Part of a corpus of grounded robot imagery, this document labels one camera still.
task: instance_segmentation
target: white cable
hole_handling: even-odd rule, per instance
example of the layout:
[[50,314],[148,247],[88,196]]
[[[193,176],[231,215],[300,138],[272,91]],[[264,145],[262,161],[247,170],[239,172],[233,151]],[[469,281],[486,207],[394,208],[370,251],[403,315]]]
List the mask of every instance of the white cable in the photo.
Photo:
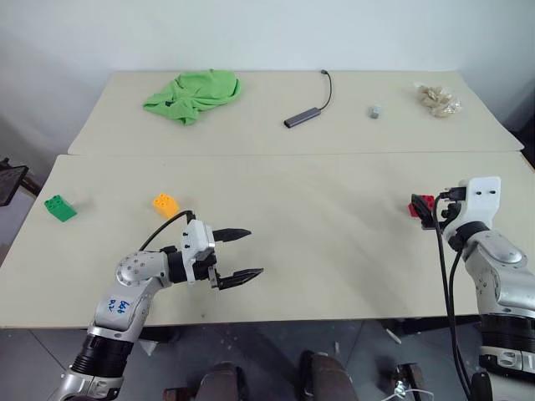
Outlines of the white cable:
[[[435,395],[431,391],[419,390],[418,388],[409,388],[408,390],[405,390],[405,392],[406,393],[423,393],[423,394],[429,395],[431,397],[431,401],[435,399]],[[388,396],[387,398],[381,399],[381,401],[388,401],[389,399],[393,399],[396,397],[403,399],[403,397],[401,397],[399,394],[392,394]]]

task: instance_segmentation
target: plastic bag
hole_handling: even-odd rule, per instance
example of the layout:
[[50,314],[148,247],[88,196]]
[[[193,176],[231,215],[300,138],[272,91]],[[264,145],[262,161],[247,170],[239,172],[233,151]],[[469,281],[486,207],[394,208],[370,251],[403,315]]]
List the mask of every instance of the plastic bag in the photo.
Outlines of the plastic bag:
[[435,117],[448,117],[462,110],[461,102],[441,86],[418,86],[420,103],[429,108]]

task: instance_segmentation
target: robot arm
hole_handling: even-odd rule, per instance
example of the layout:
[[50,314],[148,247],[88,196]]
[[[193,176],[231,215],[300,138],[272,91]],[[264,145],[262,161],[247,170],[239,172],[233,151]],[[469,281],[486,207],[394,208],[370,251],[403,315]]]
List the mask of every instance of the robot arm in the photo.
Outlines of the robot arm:
[[76,396],[112,400],[119,395],[127,358],[140,336],[150,302],[173,283],[210,280],[220,290],[252,280],[262,269],[235,272],[221,278],[214,265],[216,241],[234,241],[250,234],[241,229],[212,231],[191,219],[182,232],[181,252],[173,246],[160,251],[138,251],[123,258],[115,280],[102,297],[88,328],[82,351],[62,375],[58,401]]
[[481,314],[480,364],[473,399],[535,399],[535,275],[526,255],[492,229],[500,202],[498,177],[461,181],[440,195],[453,201],[442,212],[442,235],[462,251]]

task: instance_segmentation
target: table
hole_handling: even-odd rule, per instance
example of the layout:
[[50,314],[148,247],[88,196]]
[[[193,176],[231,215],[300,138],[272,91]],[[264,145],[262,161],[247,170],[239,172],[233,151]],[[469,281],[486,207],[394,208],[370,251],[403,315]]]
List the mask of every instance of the table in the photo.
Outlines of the table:
[[[252,230],[218,244],[223,276],[265,272],[223,292],[207,282],[165,289],[148,325],[443,316],[436,237],[407,204],[481,175],[502,177],[496,228],[533,260],[535,179],[517,152],[59,156],[0,268],[0,327],[85,327],[116,263],[163,222],[150,205],[161,191],[214,230]],[[43,201],[56,194],[79,214],[55,220]],[[183,225],[151,249],[178,243]],[[459,314],[476,312],[464,269],[455,298]]]
[[[71,155],[317,155],[386,152],[507,151],[510,135],[457,72],[333,71],[332,103],[316,119],[287,129],[283,121],[326,100],[319,72],[240,72],[243,91],[231,104],[187,127],[141,105],[178,73],[112,74]],[[414,83],[454,90],[463,111],[437,119]],[[382,106],[378,119],[370,106]]]

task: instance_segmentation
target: red toy block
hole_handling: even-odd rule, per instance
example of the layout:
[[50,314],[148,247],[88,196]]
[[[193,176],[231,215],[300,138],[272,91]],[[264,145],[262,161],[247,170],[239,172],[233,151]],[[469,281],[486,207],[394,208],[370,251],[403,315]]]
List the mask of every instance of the red toy block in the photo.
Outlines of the red toy block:
[[[421,196],[425,203],[427,203],[427,207],[429,207],[431,210],[433,210],[433,207],[435,207],[435,197],[433,195],[422,195]],[[418,217],[418,214],[415,211],[415,207],[412,205],[412,203],[409,204],[409,213],[413,217]]]

